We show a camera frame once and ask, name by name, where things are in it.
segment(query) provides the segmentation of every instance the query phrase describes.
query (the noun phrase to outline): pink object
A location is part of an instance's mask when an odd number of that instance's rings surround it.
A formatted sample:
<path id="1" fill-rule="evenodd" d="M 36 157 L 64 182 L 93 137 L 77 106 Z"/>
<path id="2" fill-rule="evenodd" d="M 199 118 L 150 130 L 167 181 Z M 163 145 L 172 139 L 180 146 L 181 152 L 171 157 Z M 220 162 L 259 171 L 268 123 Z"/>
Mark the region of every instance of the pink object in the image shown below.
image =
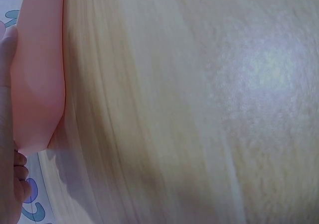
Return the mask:
<path id="1" fill-rule="evenodd" d="M 0 21 L 0 41 L 2 40 L 4 33 L 5 33 L 5 24 L 2 21 Z"/>
<path id="2" fill-rule="evenodd" d="M 44 150 L 63 115 L 63 0 L 23 0 L 11 68 L 13 137 L 24 155 Z"/>

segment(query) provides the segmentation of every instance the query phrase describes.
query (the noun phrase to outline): wood grain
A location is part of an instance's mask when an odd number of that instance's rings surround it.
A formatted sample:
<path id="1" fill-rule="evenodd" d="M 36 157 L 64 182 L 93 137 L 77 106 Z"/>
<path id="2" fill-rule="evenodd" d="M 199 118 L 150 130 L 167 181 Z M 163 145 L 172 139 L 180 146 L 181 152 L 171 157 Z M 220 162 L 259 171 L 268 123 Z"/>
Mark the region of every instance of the wood grain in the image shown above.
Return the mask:
<path id="1" fill-rule="evenodd" d="M 65 0 L 59 224 L 319 222 L 319 0 Z"/>

